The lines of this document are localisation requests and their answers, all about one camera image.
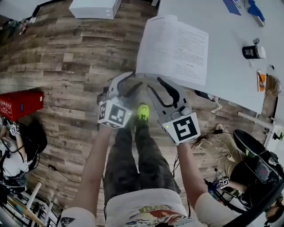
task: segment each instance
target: paper document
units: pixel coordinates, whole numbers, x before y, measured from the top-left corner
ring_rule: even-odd
[[[136,74],[205,85],[208,42],[208,33],[178,21],[176,16],[154,17],[144,30]]]

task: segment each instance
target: blue object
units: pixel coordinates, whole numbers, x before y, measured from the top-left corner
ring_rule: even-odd
[[[248,0],[250,4],[250,8],[248,8],[248,13],[254,16],[259,16],[262,22],[265,21],[263,14],[261,13],[260,9],[256,6],[256,2],[254,0]]]
[[[236,5],[234,4],[232,0],[223,0],[223,2],[225,3],[230,13],[241,16],[238,8],[236,7]]]

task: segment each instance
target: label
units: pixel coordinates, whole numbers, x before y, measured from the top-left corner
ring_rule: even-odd
[[[12,106],[10,103],[5,102],[3,100],[0,99],[0,112],[8,115],[9,117],[13,118],[13,114],[12,114]]]

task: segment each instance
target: desk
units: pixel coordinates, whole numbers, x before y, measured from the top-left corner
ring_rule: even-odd
[[[239,11],[242,16],[229,13],[222,0],[161,0],[158,15],[175,15],[209,34],[206,85],[178,83],[261,113],[264,92],[257,91],[256,71],[266,73],[267,59],[254,60],[250,68],[242,47],[258,37],[266,48],[264,30],[244,8]]]

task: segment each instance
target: red toolbox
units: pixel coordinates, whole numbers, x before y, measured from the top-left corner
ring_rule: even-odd
[[[42,107],[43,92],[37,89],[0,94],[0,114],[11,121],[17,121]]]

